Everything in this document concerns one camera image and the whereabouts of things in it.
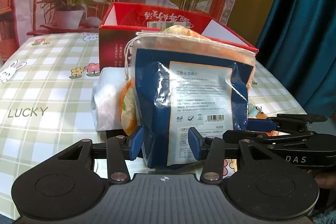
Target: gray ribbed panel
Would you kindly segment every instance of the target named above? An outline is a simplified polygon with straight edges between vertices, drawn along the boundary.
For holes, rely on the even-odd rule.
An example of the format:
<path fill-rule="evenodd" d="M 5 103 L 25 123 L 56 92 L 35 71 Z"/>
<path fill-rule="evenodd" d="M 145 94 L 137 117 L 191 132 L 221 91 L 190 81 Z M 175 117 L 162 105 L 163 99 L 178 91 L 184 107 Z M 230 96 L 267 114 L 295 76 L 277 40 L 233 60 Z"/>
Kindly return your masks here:
<path fill-rule="evenodd" d="M 268 222 L 233 207 L 217 186 L 199 183 L 194 175 L 137 174 L 126 185 L 109 188 L 88 212 L 53 224 L 312 224 L 307 217 Z M 17 224 L 42 224 L 21 218 Z"/>

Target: metal screw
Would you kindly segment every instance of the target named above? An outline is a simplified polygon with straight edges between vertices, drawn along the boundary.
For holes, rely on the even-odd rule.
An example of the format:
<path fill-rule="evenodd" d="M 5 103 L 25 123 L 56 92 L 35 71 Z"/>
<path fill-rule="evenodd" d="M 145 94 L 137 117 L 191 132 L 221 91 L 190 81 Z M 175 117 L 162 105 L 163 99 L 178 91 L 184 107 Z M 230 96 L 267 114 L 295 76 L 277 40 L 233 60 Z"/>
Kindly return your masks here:
<path fill-rule="evenodd" d="M 215 172 L 208 172 L 203 175 L 203 178 L 210 181 L 219 180 L 219 177 L 220 177 L 219 174 Z"/>
<path fill-rule="evenodd" d="M 127 175 L 123 172 L 115 172 L 111 175 L 111 179 L 116 181 L 124 181 L 127 179 Z"/>

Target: checkered tablecloth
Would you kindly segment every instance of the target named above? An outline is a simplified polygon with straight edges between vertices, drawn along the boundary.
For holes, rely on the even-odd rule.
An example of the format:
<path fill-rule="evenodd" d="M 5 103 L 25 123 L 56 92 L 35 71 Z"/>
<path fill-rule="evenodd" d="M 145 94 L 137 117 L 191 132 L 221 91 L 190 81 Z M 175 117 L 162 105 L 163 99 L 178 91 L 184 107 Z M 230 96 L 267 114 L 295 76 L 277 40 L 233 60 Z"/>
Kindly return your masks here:
<path fill-rule="evenodd" d="M 0 74 L 10 74 L 0 78 L 0 214 L 19 217 L 11 186 L 20 174 L 81 139 L 106 141 L 95 131 L 90 111 L 98 63 L 98 34 L 68 33 L 30 38 L 0 68 Z M 254 81 L 249 101 L 267 115 L 304 113 L 260 64 Z M 106 166 L 97 163 L 104 177 Z M 137 159 L 129 169 L 146 167 Z"/>

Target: open cardboard box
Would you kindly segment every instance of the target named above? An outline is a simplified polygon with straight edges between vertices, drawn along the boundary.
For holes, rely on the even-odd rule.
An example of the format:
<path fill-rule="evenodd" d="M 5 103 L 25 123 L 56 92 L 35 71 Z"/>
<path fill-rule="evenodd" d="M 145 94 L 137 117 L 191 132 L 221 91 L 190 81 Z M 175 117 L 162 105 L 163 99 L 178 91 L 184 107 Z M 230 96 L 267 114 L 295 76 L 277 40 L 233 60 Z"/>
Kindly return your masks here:
<path fill-rule="evenodd" d="M 258 52 L 233 30 L 213 18 L 193 12 L 154 5 L 114 2 L 99 27 L 99 63 L 104 67 L 124 67 L 124 49 L 139 31 L 160 31 L 182 25 L 212 40 Z"/>

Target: human hand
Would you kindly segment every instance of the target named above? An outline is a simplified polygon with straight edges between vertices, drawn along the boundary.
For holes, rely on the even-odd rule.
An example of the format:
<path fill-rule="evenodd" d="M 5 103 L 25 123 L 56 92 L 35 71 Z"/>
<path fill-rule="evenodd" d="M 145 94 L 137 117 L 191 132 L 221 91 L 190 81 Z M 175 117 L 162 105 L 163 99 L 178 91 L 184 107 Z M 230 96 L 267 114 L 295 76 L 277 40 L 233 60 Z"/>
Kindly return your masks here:
<path fill-rule="evenodd" d="M 315 181 L 320 188 L 336 189 L 336 171 L 318 174 Z"/>

